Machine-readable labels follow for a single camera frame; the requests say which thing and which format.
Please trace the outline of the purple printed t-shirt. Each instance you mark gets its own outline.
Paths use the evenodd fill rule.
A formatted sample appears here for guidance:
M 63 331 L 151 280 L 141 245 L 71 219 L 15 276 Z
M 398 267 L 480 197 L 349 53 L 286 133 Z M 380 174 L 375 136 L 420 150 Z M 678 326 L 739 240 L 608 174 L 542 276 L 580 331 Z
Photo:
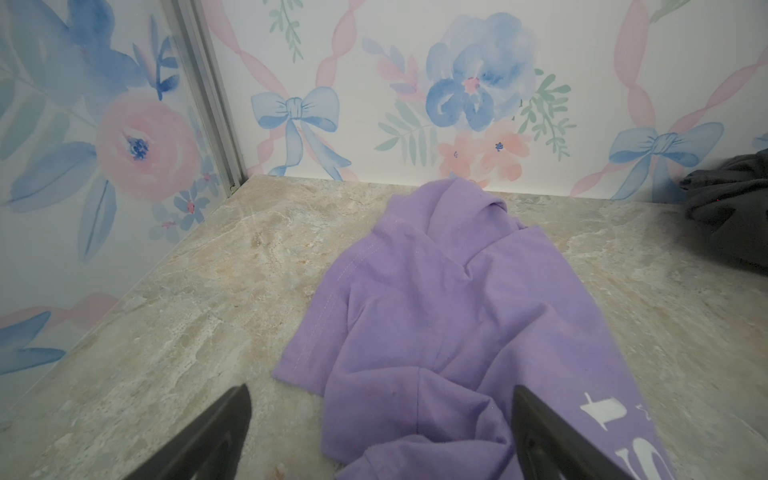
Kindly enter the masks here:
M 394 196 L 274 370 L 324 400 L 342 479 L 519 479 L 525 386 L 635 479 L 674 469 L 602 312 L 553 242 L 477 185 Z

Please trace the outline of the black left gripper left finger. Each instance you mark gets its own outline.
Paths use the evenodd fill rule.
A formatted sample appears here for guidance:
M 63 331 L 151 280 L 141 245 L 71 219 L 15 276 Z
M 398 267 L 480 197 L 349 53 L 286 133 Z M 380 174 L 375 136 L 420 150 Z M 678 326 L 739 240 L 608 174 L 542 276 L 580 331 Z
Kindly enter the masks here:
M 247 386 L 228 389 L 126 480 L 235 478 L 251 417 Z

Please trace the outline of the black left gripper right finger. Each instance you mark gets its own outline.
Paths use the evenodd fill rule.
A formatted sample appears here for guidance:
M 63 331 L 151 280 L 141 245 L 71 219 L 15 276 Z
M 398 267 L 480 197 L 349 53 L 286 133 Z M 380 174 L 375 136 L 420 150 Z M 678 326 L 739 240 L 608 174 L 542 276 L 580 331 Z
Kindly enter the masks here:
M 630 477 L 523 385 L 514 388 L 511 429 L 526 480 Z

